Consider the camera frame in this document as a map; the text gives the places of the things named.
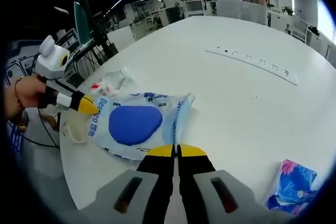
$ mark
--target blue circle print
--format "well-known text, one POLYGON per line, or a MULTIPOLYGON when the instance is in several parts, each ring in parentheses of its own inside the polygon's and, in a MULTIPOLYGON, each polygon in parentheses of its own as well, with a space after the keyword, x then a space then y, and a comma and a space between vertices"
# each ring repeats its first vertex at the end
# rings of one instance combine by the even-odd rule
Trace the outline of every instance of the blue circle print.
POLYGON ((120 106, 109 118, 109 132, 124 145, 141 144, 149 139, 162 123, 161 112, 152 106, 120 106))

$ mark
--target bracelet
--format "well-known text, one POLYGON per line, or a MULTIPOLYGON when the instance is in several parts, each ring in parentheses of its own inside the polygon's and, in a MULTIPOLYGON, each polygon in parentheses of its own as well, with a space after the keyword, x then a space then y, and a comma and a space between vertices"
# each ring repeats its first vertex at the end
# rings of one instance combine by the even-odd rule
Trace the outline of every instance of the bracelet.
POLYGON ((17 95, 17 92, 16 92, 16 85, 17 85, 17 83, 18 83, 19 81, 21 81, 21 80, 22 80, 22 78, 18 79, 18 80, 15 82, 15 84, 14 84, 14 91, 15 91, 15 96, 16 96, 16 102, 19 104, 20 109, 21 109, 21 110, 24 110, 25 108, 23 107, 23 105, 22 105, 22 103, 21 103, 21 101, 20 101, 20 99, 19 99, 19 96, 17 95))

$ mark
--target table surface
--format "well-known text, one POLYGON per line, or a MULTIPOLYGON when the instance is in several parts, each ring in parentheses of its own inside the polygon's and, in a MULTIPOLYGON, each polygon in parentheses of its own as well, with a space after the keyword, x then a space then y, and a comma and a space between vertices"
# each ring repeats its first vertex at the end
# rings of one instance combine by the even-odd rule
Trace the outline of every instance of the table surface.
MULTIPOLYGON (((79 89, 86 91, 106 71, 123 67, 142 92, 193 92, 196 99, 183 142, 203 149, 216 169, 249 186, 257 201, 264 198, 284 159, 315 170, 321 179, 331 169, 336 150, 336 70, 285 33, 244 20, 191 17, 121 51, 79 89), (217 46, 286 66, 297 73, 299 85, 205 51, 217 46)), ((74 144, 63 134, 60 151, 79 209, 94 201, 99 188, 137 167, 91 141, 74 144)))

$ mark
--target electrical outlet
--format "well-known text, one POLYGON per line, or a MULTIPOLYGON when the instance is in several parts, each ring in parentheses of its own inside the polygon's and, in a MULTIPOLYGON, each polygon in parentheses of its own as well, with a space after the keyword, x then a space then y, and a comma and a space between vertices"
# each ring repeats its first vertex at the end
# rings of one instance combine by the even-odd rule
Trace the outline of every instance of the electrical outlet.
POLYGON ((266 65, 266 61, 265 60, 261 60, 261 59, 259 59, 259 64, 261 64, 261 65, 266 65))
POLYGON ((281 66, 275 63, 271 63, 269 61, 266 63, 266 60, 260 59, 259 57, 253 56, 251 54, 247 54, 242 51, 232 50, 226 46, 211 48, 211 49, 207 49, 206 51, 213 53, 213 54, 225 56, 228 58, 232 58, 235 60, 248 63, 252 66, 255 66, 255 67, 264 69, 270 73, 273 73, 276 76, 283 78, 284 80, 289 81, 290 83, 296 86, 298 85, 297 75, 294 72, 289 71, 287 68, 282 68, 281 66))

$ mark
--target white table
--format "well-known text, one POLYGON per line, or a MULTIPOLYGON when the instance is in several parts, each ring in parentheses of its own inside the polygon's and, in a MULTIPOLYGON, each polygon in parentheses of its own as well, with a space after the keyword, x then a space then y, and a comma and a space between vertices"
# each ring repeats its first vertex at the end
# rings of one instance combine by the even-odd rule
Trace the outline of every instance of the white table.
MULTIPOLYGON (((265 196, 279 164, 290 159, 323 179, 336 150, 336 70, 302 42, 267 26, 224 17, 191 17, 164 27, 114 56, 80 86, 127 67, 142 92, 193 92, 184 143, 203 149, 216 169, 265 196), (288 66, 299 85, 243 62, 205 52, 216 46, 248 51, 288 66)), ((92 142, 60 134, 70 193, 80 209, 128 168, 92 142)))

